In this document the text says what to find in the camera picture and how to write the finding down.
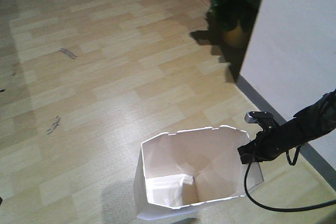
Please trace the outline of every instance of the white wall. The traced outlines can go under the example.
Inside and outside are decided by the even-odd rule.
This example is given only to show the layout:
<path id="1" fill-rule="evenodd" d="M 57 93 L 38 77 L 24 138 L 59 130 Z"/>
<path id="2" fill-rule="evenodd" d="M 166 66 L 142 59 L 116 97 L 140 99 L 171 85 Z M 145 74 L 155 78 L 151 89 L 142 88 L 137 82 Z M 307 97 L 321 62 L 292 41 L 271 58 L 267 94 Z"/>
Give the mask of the white wall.
<path id="1" fill-rule="evenodd" d="M 336 0 L 263 0 L 240 75 L 286 120 L 336 88 Z M 336 169 L 336 130 L 310 144 Z"/>

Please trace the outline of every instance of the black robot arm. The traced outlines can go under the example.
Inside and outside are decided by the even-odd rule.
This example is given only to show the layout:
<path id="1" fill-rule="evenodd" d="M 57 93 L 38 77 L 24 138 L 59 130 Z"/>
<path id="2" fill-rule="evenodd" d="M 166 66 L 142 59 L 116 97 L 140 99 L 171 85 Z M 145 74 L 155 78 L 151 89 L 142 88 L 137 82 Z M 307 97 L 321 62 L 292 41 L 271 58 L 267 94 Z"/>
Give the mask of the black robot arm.
<path id="1" fill-rule="evenodd" d="M 254 162 L 271 161 L 333 131 L 336 128 L 336 90 L 293 117 L 280 126 L 268 112 L 248 112 L 245 121 L 258 123 L 263 131 L 258 132 L 253 141 L 238 148 L 242 164 L 248 164 L 251 159 Z"/>

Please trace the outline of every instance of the black cable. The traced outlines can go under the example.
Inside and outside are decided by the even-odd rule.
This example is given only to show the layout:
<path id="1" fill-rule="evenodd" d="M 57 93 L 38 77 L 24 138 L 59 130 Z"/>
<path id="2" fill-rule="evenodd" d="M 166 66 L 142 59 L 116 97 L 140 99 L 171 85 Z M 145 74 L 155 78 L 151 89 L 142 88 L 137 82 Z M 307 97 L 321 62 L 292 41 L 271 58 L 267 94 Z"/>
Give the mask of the black cable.
<path id="1" fill-rule="evenodd" d="M 290 160 L 289 151 L 286 151 L 286 158 L 287 158 L 288 164 L 293 165 L 293 166 L 296 165 L 296 161 L 298 160 L 300 149 L 301 149 L 302 146 L 303 146 L 303 144 L 297 146 L 297 148 L 295 150 L 295 155 L 294 155 L 293 161 Z"/>
<path id="2" fill-rule="evenodd" d="M 255 146 L 255 149 L 253 151 L 253 157 L 256 155 L 256 149 L 259 147 L 260 142 L 261 141 L 259 141 Z M 259 203 L 258 201 L 256 201 L 255 199 L 253 199 L 252 196 L 250 195 L 250 193 L 248 192 L 248 189 L 247 189 L 247 176 L 248 176 L 248 172 L 250 170 L 252 162 L 253 162 L 253 158 L 250 160 L 250 162 L 247 166 L 247 169 L 246 169 L 246 173 L 245 173 L 245 177 L 244 177 L 244 190 L 245 190 L 246 196 L 257 206 L 259 206 L 261 208 L 264 208 L 266 210 L 269 210 L 269 211 L 274 211 L 274 212 L 303 212 L 303 211 L 310 211 L 310 210 L 314 210 L 314 209 L 328 207 L 328 206 L 332 206 L 332 205 L 336 204 L 336 199 L 335 199 L 335 200 L 327 201 L 327 202 L 320 203 L 320 204 L 317 204 L 317 205 L 299 207 L 299 208 L 276 208 L 276 207 L 269 207 L 269 206 L 263 205 L 263 204 Z"/>

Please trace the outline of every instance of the white paper bag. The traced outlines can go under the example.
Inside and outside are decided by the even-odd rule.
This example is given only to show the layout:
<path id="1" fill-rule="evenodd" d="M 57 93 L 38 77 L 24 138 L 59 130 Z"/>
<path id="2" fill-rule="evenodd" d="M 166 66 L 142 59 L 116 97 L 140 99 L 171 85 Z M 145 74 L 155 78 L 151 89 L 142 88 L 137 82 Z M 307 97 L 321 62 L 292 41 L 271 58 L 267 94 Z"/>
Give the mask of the white paper bag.
<path id="1" fill-rule="evenodd" d="M 244 197 L 244 175 L 237 148 L 250 141 L 245 131 L 222 125 L 176 134 L 161 133 L 141 144 L 134 180 L 138 218 L 188 214 L 222 201 Z M 264 182 L 253 163 L 247 186 Z"/>

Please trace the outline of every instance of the wooden floor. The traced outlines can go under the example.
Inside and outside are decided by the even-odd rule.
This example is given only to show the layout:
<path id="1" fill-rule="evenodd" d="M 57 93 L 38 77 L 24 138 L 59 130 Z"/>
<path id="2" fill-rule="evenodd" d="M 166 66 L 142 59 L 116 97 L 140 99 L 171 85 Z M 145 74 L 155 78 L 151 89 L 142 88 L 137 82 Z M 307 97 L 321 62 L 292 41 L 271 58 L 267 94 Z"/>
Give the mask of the wooden floor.
<path id="1" fill-rule="evenodd" d="M 207 30 L 206 11 L 200 0 L 0 0 L 0 223 L 147 223 L 132 189 L 142 141 L 221 124 L 255 136 L 232 55 L 190 36 Z M 302 157 L 261 167 L 265 204 L 336 197 Z M 336 223 L 336 208 L 280 214 L 240 198 L 149 223 L 174 222 Z"/>

